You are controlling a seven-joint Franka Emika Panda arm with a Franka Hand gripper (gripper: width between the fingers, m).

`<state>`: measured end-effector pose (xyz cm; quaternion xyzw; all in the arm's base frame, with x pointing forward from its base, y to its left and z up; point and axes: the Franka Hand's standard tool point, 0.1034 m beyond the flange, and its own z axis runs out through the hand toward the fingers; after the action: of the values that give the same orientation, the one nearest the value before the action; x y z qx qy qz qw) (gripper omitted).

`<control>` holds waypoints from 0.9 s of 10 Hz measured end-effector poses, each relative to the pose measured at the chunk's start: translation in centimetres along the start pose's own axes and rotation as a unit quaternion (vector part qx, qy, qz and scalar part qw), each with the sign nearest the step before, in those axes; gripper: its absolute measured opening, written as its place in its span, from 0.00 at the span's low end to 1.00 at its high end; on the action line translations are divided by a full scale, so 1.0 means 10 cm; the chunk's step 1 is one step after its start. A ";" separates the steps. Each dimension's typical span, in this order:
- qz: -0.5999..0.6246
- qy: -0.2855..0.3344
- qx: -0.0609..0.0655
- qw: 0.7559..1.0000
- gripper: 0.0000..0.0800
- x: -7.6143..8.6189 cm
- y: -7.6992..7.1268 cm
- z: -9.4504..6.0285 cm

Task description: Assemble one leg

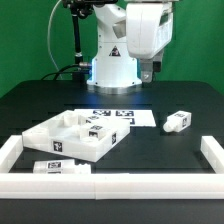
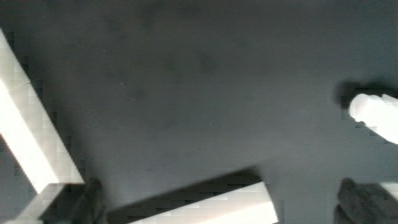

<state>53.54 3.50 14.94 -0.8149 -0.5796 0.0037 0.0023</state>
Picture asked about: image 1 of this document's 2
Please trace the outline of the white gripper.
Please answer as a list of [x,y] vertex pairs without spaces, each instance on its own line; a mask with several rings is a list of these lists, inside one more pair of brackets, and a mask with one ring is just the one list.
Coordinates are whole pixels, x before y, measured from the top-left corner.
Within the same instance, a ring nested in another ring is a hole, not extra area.
[[162,61],[155,59],[141,59],[140,73],[142,82],[151,82],[155,72],[160,72],[162,68]]

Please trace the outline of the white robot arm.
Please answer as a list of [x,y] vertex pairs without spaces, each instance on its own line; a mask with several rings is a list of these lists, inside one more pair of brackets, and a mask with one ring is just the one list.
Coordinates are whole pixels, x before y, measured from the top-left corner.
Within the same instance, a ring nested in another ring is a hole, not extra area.
[[98,51],[92,59],[91,91],[123,94],[150,83],[161,69],[173,31],[174,0],[97,3]]

